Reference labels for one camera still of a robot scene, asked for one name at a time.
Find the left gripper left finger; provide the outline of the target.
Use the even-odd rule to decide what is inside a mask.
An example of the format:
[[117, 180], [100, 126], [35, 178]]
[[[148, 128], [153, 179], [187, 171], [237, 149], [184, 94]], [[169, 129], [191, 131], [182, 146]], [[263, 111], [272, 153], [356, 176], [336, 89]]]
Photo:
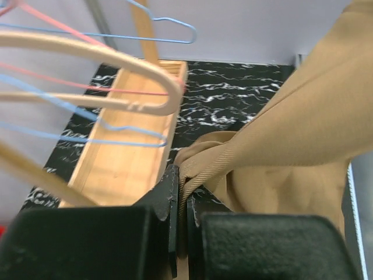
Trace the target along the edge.
[[140, 200], [140, 205], [151, 207], [157, 217], [157, 229], [150, 234], [154, 241], [152, 258], [158, 261], [163, 279], [177, 277], [179, 170], [174, 164], [164, 171], [159, 182]]

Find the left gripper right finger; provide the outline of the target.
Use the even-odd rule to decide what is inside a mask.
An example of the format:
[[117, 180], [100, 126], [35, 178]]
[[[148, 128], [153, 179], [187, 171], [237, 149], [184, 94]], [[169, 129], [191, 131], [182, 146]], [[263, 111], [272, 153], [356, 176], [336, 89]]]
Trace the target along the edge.
[[202, 215], [232, 210], [204, 186], [197, 188], [188, 197], [186, 205], [189, 279], [204, 279]]

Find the light blue wire hanger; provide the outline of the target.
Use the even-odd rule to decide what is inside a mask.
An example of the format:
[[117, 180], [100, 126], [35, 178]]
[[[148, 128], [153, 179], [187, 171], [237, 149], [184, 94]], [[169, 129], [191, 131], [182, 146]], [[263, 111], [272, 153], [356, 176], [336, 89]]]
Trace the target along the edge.
[[[97, 110], [103, 111], [103, 105], [92, 105], [93, 111], [86, 110], [87, 105], [74, 105], [71, 101], [64, 101], [61, 97], [55, 97], [50, 93], [36, 88], [35, 86], [29, 85], [19, 79], [16, 79], [9, 75], [1, 75], [1, 82], [9, 84], [21, 89], [22, 93], [30, 93], [31, 97], [35, 97], [37, 101], [45, 101], [51, 103], [61, 109], [72, 113], [72, 118], [66, 125], [66, 128], [60, 134], [52, 134], [45, 131], [35, 130], [29, 127], [23, 127], [16, 124], [1, 121], [1, 127], [16, 131], [23, 134], [29, 134], [39, 138], [55, 139], [57, 141], [74, 142], [74, 143], [95, 143], [104, 145], [125, 145], [125, 146], [136, 146], [144, 148], [161, 148], [168, 144], [167, 137], [162, 133], [149, 131], [143, 128], [134, 127], [131, 125], [125, 125], [121, 127], [115, 127], [105, 122], [102, 118], [97, 115]], [[158, 143], [148, 142], [131, 142], [131, 141], [113, 141], [90, 138], [89, 134], [93, 131], [93, 126], [97, 124], [100, 127], [108, 131], [130, 131], [145, 136], [151, 136], [158, 139]]]

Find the wooden hanger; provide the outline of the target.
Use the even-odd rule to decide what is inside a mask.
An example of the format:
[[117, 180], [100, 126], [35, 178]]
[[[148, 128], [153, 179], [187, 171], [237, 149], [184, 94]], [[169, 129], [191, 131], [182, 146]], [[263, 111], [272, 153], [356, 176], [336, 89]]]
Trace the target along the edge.
[[[109, 50], [99, 45], [47, 34], [3, 31], [1, 32], [1, 47], [49, 51], [100, 62], [100, 67], [88, 85], [68, 82], [66, 80], [28, 71], [23, 68], [2, 64], [4, 68], [27, 76], [90, 91], [90, 94], [83, 96], [59, 95], [60, 98], [72, 101], [78, 106], [108, 107], [110, 109], [154, 116], [168, 116], [176, 112], [182, 103], [184, 87], [181, 83], [176, 81], [174, 75], [150, 62], [137, 59], [121, 52]], [[119, 87], [121, 78], [123, 77], [122, 74], [125, 71], [129, 71], [132, 74], [140, 75], [158, 83], [165, 90], [163, 96], [167, 97], [167, 101], [162, 104], [153, 104], [110, 98], [109, 94], [111, 92], [142, 95], [141, 91], [135, 92]]]

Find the tan garment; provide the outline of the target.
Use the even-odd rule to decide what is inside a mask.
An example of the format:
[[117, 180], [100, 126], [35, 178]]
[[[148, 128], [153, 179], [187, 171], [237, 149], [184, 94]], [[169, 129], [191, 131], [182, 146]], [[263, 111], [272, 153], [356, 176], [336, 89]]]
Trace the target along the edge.
[[202, 215], [205, 279], [359, 279], [342, 200], [349, 163], [371, 150], [372, 2], [352, 1], [253, 120], [178, 152], [178, 257], [204, 186], [232, 210]]

